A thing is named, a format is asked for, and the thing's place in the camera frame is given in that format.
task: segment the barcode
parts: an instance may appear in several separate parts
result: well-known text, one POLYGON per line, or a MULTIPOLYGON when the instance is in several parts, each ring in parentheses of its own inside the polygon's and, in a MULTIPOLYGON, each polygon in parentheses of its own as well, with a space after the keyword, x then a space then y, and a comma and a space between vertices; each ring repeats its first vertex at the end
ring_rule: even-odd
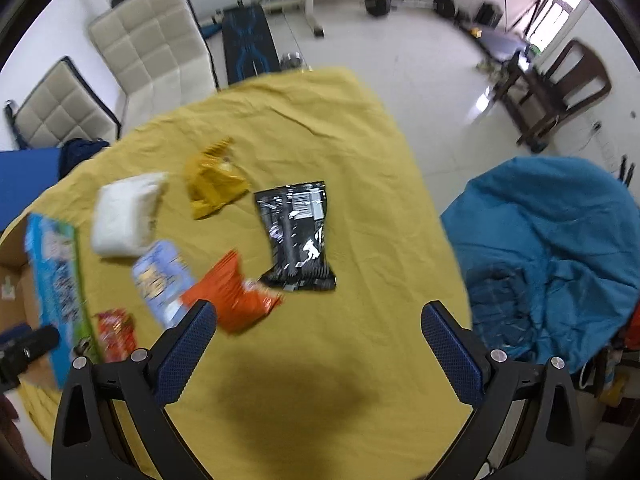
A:
POLYGON ((296 220, 300 218, 312 218, 311 196, 309 193, 293 193, 291 195, 293 211, 296 212, 296 220))

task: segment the white pouch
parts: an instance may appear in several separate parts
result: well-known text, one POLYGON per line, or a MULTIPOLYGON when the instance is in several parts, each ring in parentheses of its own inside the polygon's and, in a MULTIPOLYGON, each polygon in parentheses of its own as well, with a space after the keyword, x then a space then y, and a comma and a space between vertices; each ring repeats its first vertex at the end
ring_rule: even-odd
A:
POLYGON ((102 186, 91 247, 103 258, 142 256, 153 242, 153 214, 166 173, 145 173, 102 186))

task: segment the red object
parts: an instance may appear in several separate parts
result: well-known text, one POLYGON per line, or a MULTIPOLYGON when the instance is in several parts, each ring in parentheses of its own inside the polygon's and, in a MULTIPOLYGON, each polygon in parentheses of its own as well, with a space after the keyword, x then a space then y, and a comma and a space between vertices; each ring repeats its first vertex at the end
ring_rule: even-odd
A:
POLYGON ((626 329, 625 346, 630 350, 640 350, 640 302, 626 329))
POLYGON ((241 332, 270 313, 282 302, 282 295, 240 272, 240 256, 229 251, 198 283, 182 295, 184 304, 210 301, 216 307, 218 326, 229 333, 241 332))
POLYGON ((131 316, 125 310, 115 308, 96 314, 96 317, 104 362, 124 361, 138 347, 131 316))

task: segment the dumbbell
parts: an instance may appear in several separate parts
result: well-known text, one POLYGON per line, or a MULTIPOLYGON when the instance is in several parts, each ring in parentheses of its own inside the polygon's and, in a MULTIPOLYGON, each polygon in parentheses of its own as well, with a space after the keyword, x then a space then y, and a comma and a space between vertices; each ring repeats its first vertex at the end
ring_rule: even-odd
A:
POLYGON ((453 0, 433 0, 432 2, 419 2, 417 0, 364 0, 364 6, 371 16, 380 18, 391 12, 391 9, 408 7, 411 9, 432 9, 439 16, 447 20, 453 20, 456 16, 456 5, 453 0))

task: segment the chair backrest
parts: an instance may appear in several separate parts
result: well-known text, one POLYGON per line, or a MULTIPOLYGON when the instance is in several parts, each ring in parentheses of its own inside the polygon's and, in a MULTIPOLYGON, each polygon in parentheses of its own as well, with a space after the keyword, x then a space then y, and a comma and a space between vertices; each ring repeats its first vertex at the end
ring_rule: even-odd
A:
POLYGON ((189 0, 124 0, 89 25, 89 37, 126 94, 187 65, 214 88, 213 60, 189 0))
POLYGON ((582 103, 584 101, 593 101, 594 96, 596 96, 597 99, 608 94, 611 91, 611 81, 607 74, 607 69, 605 68, 604 63, 600 60, 598 54, 578 40, 571 40, 566 44, 565 48, 560 53, 560 56, 558 56, 558 59, 556 59, 551 68, 546 72, 546 78, 550 78, 558 70, 562 65, 562 62, 572 50, 577 50, 582 57, 578 63, 571 68, 571 70, 554 83, 554 87, 560 97, 564 100, 571 97, 571 95, 579 92, 595 79, 600 79, 604 85, 603 88, 598 92, 595 92, 593 96, 589 96, 580 103, 574 105, 572 107, 574 108, 577 106, 582 107, 582 103))
POLYGON ((14 127, 32 148, 55 148, 69 139, 120 138, 120 123, 82 78, 69 57, 60 59, 14 115, 14 127))

